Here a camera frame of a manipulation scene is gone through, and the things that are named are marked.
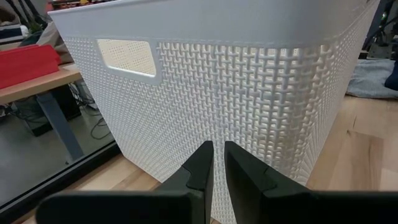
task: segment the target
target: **red plastic container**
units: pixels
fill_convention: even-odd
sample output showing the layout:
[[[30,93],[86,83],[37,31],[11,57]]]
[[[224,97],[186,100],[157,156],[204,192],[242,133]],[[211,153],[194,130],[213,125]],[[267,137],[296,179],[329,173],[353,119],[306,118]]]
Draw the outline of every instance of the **red plastic container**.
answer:
[[[59,71],[60,57],[50,45],[0,52],[0,89]]]

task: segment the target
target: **white plastic basket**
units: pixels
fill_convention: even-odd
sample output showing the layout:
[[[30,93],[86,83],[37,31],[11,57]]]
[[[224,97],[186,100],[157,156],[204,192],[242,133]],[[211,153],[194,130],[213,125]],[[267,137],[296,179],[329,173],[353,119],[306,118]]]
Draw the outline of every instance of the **white plastic basket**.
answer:
[[[49,14],[129,160],[164,181],[214,141],[212,216],[234,223],[224,142],[306,183],[378,2],[123,0]]]

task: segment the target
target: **gray metal table leg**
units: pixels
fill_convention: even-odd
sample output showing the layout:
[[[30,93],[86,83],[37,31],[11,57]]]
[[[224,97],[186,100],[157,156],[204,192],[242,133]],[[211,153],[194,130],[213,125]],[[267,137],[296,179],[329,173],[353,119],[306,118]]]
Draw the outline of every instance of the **gray metal table leg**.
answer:
[[[37,94],[37,101],[54,131],[67,148],[72,160],[75,161],[81,158],[84,155],[83,151],[51,92]]]

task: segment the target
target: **wooden table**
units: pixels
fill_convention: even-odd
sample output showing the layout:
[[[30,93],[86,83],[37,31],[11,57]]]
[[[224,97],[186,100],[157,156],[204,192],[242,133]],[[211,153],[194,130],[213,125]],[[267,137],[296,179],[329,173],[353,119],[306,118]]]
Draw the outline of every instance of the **wooden table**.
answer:
[[[0,105],[51,90],[81,79],[74,63],[61,65],[60,70],[33,80],[0,89]]]
[[[397,144],[397,100],[345,96],[307,187],[398,191]],[[159,185],[149,174],[118,155],[67,190],[153,190]],[[33,214],[34,211],[22,217],[20,222],[36,224]]]
[[[0,89],[0,105],[36,95],[44,114],[70,154],[68,160],[74,161],[83,156],[83,151],[57,101],[48,90],[78,80],[81,80],[81,75],[76,65],[63,65],[57,72]]]

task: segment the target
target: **gray fabric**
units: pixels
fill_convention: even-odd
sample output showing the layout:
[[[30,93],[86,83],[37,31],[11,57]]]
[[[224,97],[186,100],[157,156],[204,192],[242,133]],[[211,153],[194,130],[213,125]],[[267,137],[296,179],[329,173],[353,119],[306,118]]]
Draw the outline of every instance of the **gray fabric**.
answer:
[[[73,62],[72,56],[70,55],[67,46],[63,42],[60,33],[55,27],[54,22],[50,22],[47,28],[43,31],[40,39],[37,41],[38,45],[51,45],[55,51],[58,53],[61,59],[61,64]]]
[[[392,60],[358,60],[346,94],[363,98],[398,98],[398,91],[384,86],[394,69]]]

